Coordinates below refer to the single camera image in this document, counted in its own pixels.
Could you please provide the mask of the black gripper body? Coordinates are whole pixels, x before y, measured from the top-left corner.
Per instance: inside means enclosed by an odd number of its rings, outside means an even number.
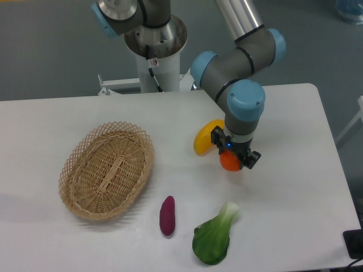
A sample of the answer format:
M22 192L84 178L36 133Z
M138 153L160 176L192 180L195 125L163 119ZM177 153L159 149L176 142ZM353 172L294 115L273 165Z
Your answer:
M241 162L242 156L247 154L250 149L252 138L247 142L233 142L230 136L226 136L226 150L233 152Z

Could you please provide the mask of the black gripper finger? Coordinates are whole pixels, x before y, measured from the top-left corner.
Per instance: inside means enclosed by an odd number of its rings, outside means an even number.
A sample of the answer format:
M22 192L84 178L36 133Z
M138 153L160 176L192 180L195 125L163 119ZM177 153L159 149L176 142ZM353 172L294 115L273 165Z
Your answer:
M226 136L221 127L215 127L211 131L211 143L218 148L219 155L226 150Z
M242 156L240 169L242 168L252 169L260 158L261 158L261 153L257 151L248 150L247 154Z

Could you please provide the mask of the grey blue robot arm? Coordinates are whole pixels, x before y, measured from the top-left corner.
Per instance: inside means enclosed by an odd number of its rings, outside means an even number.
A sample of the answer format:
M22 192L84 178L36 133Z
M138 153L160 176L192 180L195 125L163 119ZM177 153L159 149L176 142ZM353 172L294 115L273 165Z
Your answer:
M217 1L235 48L224 56L201 53L190 73L225 114L221 125L206 125L195 138L199 155L216 146L220 162L233 160L228 171L253 168L260 159L251 150L254 131L264 110L265 91L250 77L280 60L286 51L283 35L265 28L253 1ZM180 52L187 42L184 23L171 13L170 1L96 1L91 6L109 37L123 36L137 62L141 91L180 89Z

